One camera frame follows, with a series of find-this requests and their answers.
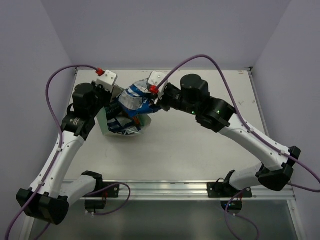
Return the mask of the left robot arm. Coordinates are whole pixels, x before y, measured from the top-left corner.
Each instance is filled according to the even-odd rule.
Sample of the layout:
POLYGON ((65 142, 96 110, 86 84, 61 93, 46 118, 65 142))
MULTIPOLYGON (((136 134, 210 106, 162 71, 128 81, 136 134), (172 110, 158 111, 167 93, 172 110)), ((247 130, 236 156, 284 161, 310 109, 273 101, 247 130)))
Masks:
POLYGON ((110 104, 113 85, 94 81, 78 84, 73 103, 59 125, 60 133, 45 166, 28 189, 20 189, 16 200, 32 218, 59 225, 69 207, 87 194, 99 196, 104 184, 101 174, 85 171, 68 187, 63 187, 66 173, 79 149, 95 126, 95 117, 110 104))

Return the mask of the orange snack packet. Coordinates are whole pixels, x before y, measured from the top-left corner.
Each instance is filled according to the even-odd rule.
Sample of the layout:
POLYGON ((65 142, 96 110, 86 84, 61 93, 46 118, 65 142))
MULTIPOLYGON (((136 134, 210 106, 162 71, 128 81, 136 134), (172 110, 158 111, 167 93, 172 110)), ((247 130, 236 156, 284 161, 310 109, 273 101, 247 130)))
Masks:
POLYGON ((137 116, 132 117, 132 120, 134 121, 134 123, 135 123, 136 125, 139 125, 139 124, 140 124, 140 120, 139 120, 139 118, 138 118, 137 116))

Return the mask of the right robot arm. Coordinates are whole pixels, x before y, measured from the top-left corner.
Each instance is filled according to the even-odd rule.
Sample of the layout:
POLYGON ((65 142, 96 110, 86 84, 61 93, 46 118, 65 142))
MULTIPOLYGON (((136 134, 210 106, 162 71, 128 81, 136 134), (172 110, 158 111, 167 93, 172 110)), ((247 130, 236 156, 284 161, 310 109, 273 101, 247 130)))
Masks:
POLYGON ((295 163, 289 157, 299 157, 300 149, 283 146, 242 122, 232 105, 210 95, 208 82, 199 75, 183 76, 180 88, 164 83, 158 90, 157 105, 166 112, 175 109, 195 115, 202 127, 236 142, 260 161, 244 170, 230 171, 217 191, 232 197, 242 189, 262 185, 279 192, 291 180, 295 163))

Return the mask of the green paper gift bag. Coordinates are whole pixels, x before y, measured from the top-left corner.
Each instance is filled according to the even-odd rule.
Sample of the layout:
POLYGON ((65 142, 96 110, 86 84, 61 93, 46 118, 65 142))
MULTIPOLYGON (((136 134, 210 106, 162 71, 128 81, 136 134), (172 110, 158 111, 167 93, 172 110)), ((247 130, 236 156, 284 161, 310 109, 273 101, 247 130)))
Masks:
MULTIPOLYGON (((117 97, 122 93, 124 89, 118 85, 116 85, 113 88, 113 92, 112 92, 112 97, 111 97, 111 103, 113 101, 118 101, 117 97)), ((122 108, 122 112, 117 116, 122 116, 122 117, 126 117, 129 119, 132 119, 132 117, 129 117, 128 114, 123 110, 122 108)), ((145 130, 150 126, 152 119, 147 115, 147 114, 141 114, 141 115, 137 115, 137 117, 139 118, 140 121, 140 125, 142 126, 142 133, 143 134, 145 132, 145 130)), ((140 134, 134 134, 134 135, 120 135, 120 134, 116 134, 113 132, 110 132, 108 130, 108 126, 107 126, 107 118, 106 118, 106 112, 105 112, 105 108, 102 108, 99 113, 96 116, 96 119, 98 121, 100 130, 102 132, 102 134, 104 136, 135 136, 135 135, 140 135, 140 134)))

